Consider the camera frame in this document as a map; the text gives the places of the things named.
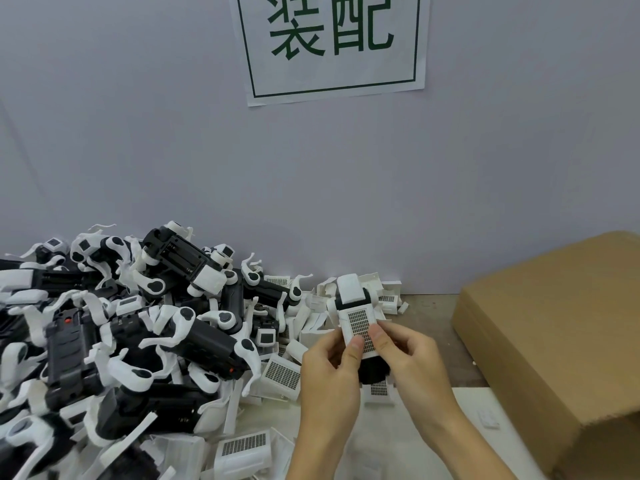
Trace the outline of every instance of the person's left hand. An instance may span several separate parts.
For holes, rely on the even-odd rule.
[[[298,478],[294,472],[299,463],[304,463],[300,468],[308,475],[313,463],[310,455],[316,454],[325,471],[335,471],[360,411],[358,369],[363,348],[364,338],[359,335],[345,347],[337,328],[302,356],[300,430],[287,478]]]

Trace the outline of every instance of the forearm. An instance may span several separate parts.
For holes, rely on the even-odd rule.
[[[341,442],[300,428],[287,480],[332,480],[343,450]]]
[[[516,480],[464,414],[434,439],[434,450],[456,480]]]

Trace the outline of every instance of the white paper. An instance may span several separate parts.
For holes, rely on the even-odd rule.
[[[424,88],[431,0],[229,2],[249,106]]]

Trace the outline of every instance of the gray wall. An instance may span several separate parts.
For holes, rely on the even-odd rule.
[[[640,230],[640,0],[433,0],[427,78],[249,110],[228,0],[0,0],[0,243],[175,219],[272,273],[455,292]]]

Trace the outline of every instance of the hand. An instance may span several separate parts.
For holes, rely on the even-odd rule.
[[[434,339],[401,325],[380,321],[369,336],[389,364],[398,393],[422,439],[436,439],[454,420],[464,418]]]
[[[302,356],[300,430],[287,480],[332,479],[360,411],[364,338],[344,345],[341,329]]]

